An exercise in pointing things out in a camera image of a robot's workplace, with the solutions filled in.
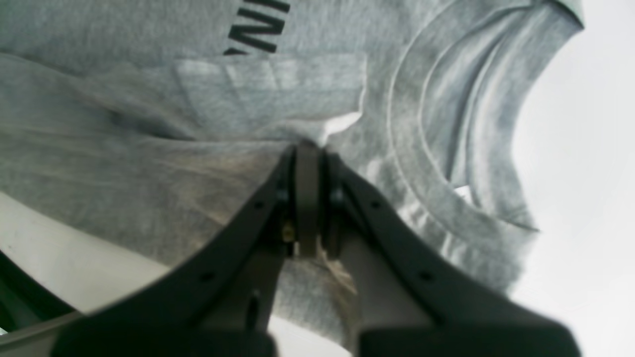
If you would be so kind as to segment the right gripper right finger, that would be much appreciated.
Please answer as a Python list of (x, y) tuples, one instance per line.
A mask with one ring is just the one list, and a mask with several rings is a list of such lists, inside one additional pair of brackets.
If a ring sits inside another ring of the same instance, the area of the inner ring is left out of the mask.
[(352, 275), (359, 357), (578, 357), (561, 323), (461, 273), (422, 242), (336, 152), (320, 154), (327, 258)]

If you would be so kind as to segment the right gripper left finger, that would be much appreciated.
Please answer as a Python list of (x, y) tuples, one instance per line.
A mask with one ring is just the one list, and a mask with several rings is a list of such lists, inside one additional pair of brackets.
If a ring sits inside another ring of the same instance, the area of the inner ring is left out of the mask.
[(267, 181), (187, 262), (66, 328), (55, 357), (275, 357), (267, 333), (286, 258), (319, 250), (320, 150), (283, 153)]

